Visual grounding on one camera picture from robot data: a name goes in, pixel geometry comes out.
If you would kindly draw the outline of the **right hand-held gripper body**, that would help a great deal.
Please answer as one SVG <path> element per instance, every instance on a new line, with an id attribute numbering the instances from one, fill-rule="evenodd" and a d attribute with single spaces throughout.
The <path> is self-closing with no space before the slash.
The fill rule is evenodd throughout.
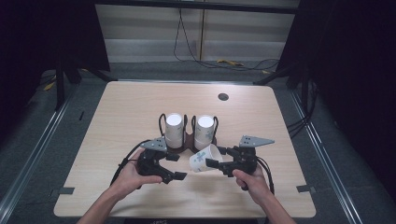
<path id="1" fill-rule="evenodd" d="M 232 147 L 232 161 L 224 162 L 228 177 L 233 177 L 233 170 L 241 170 L 251 175 L 260 165 L 264 171 L 271 175 L 267 162 L 256 154 L 256 147 L 273 144 L 275 141 L 267 138 L 243 135 L 239 145 Z"/>

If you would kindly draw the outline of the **black overhead bar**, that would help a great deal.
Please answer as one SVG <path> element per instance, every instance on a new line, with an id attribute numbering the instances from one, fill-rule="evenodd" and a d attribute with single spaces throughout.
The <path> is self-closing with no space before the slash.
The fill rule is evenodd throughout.
<path id="1" fill-rule="evenodd" d="M 259 12 L 275 14 L 299 14 L 297 7 L 273 7 L 258 5 L 241 5 L 228 3 L 207 3 L 195 1 L 168 1 L 168 0 L 93 0 L 98 5 L 131 6 L 131 7 L 167 7 L 187 9 L 207 9 L 222 11 Z"/>

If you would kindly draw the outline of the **person's left hand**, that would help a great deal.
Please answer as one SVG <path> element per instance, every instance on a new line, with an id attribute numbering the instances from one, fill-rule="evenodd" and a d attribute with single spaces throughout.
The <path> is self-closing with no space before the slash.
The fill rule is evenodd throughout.
<path id="1" fill-rule="evenodd" d="M 145 184 L 159 184 L 163 181 L 157 175 L 140 175 L 138 173 L 137 159 L 143 152 L 144 149 L 138 149 L 136 151 L 111 185 L 110 189 L 116 201 L 124 199 L 127 195 Z"/>

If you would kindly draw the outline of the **person's right hand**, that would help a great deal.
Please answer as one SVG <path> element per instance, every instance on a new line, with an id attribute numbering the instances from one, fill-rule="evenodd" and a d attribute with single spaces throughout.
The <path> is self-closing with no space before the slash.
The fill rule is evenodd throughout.
<path id="1" fill-rule="evenodd" d="M 252 200 L 259 206 L 264 206 L 270 196 L 270 189 L 266 183 L 262 168 L 257 166 L 256 170 L 251 174 L 247 174 L 241 170 L 233 170 L 233 176 L 236 183 L 241 188 L 247 188 Z"/>

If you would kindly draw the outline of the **silver floor rail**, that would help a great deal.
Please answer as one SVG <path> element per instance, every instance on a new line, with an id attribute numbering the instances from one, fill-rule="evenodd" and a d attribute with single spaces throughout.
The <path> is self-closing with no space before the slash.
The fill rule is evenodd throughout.
<path id="1" fill-rule="evenodd" d="M 290 91 L 291 99 L 296 106 L 299 116 L 304 120 L 305 125 L 304 128 L 313 144 L 315 151 L 318 154 L 318 158 L 324 168 L 324 171 L 332 185 L 332 189 L 340 203 L 341 207 L 346 214 L 346 218 L 349 224 L 363 224 L 361 220 L 361 216 L 355 206 L 353 200 L 350 197 L 350 194 L 347 192 L 347 189 L 341 180 L 339 174 L 337 173 L 332 160 L 326 150 L 326 147 L 323 145 L 323 142 L 316 130 L 316 127 L 312 121 L 308 121 L 305 116 L 306 113 L 303 110 L 302 101 L 300 96 L 296 91 Z"/>
<path id="2" fill-rule="evenodd" d="M 56 132 L 59 123 L 61 122 L 64 113 L 69 106 L 70 101 L 74 98 L 74 95 L 78 89 L 78 85 L 72 85 L 70 87 L 69 94 L 65 97 L 64 101 L 60 103 L 57 109 L 53 112 L 46 129 L 41 134 L 39 140 L 35 144 L 33 151 L 31 152 L 26 163 L 21 168 L 21 171 L 7 190 L 7 193 L 0 202 L 0 224 L 7 223 L 7 220 L 11 216 L 16 204 L 18 203 L 22 193 L 24 192 L 35 168 L 37 167 L 41 157 L 43 156 L 50 139 Z"/>

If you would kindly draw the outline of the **black metal stand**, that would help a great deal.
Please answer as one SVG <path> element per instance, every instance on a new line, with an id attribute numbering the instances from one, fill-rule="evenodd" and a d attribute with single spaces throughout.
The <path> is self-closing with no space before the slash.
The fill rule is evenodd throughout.
<path id="1" fill-rule="evenodd" d="M 298 85 L 301 85 L 301 101 L 304 109 L 308 107 L 308 70 L 306 63 L 291 63 L 286 67 L 277 68 L 275 72 L 268 77 L 255 81 L 256 86 L 265 86 L 276 78 L 287 77 L 286 86 L 290 90 L 295 90 Z"/>
<path id="2" fill-rule="evenodd" d="M 61 56 L 56 61 L 55 77 L 56 77 L 56 89 L 57 89 L 57 103 L 55 110 L 58 111 L 65 102 L 64 95 L 64 78 L 67 77 L 70 83 L 79 84 L 82 77 L 79 73 L 79 69 L 85 69 L 89 73 L 99 77 L 104 82 L 117 81 L 116 78 L 105 75 L 100 69 L 95 68 L 93 65 L 86 63 L 73 55 Z"/>

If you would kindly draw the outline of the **dark curtain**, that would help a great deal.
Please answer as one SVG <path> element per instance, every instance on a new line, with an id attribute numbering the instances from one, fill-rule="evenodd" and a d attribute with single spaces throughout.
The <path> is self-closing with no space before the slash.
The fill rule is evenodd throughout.
<path id="1" fill-rule="evenodd" d="M 110 69 L 93 0 L 0 0 L 0 143 L 15 129 L 44 72 Z"/>
<path id="2" fill-rule="evenodd" d="M 396 201 L 396 0 L 300 0 L 279 65 L 306 63 L 350 145 Z"/>

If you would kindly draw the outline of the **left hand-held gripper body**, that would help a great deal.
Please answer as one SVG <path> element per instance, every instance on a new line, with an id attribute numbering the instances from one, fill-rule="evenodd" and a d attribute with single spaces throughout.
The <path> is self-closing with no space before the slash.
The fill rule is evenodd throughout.
<path id="1" fill-rule="evenodd" d="M 140 175 L 157 175 L 168 177 L 168 171 L 161 167 L 160 160 L 167 156 L 167 146 L 163 137 L 145 141 L 140 146 L 144 151 L 137 160 Z"/>

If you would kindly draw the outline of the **white paper cup blue print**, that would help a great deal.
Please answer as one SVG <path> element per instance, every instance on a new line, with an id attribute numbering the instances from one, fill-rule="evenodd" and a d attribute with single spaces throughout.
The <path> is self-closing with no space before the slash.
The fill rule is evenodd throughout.
<path id="1" fill-rule="evenodd" d="M 212 170 L 212 167 L 206 165 L 206 160 L 211 159 L 218 162 L 223 162 L 222 155 L 219 149 L 211 144 L 208 147 L 198 151 L 194 155 L 190 156 L 190 167 L 195 173 L 205 172 Z"/>

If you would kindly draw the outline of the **dark brown double cup holder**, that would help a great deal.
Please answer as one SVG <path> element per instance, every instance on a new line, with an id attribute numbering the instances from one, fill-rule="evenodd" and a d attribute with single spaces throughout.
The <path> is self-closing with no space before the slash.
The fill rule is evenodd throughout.
<path id="1" fill-rule="evenodd" d="M 159 116 L 159 130 L 160 130 L 160 134 L 161 136 L 165 139 L 165 120 L 166 120 L 167 115 L 165 114 L 161 114 Z M 186 115 L 181 116 L 183 121 L 182 121 L 182 126 L 183 126 L 183 145 L 180 148 L 170 148 L 169 146 L 167 146 L 168 150 L 173 152 L 173 153 L 181 153 L 187 149 L 191 150 L 192 152 L 198 152 L 199 150 L 196 149 L 194 147 L 194 130 L 195 130 L 195 123 L 198 117 L 193 116 L 191 119 L 191 129 L 192 129 L 192 133 L 187 133 L 187 124 L 188 124 L 188 117 Z M 211 116 L 214 118 L 215 124 L 214 124 L 214 133 L 213 133 L 213 140 L 211 142 L 211 144 L 216 145 L 217 144 L 217 138 L 216 138 L 216 134 L 217 134 L 217 130 L 219 127 L 219 120 L 216 116 Z"/>

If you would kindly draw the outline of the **stack of white paper cups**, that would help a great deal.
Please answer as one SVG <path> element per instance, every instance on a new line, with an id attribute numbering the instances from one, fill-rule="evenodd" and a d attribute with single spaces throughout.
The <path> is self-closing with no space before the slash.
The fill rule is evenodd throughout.
<path id="1" fill-rule="evenodd" d="M 183 145 L 182 117 L 177 113 L 168 114 L 165 120 L 165 142 L 170 148 L 180 148 Z"/>
<path id="2" fill-rule="evenodd" d="M 213 140 L 214 118 L 202 115 L 197 118 L 194 130 L 194 147 L 198 150 L 209 146 Z"/>

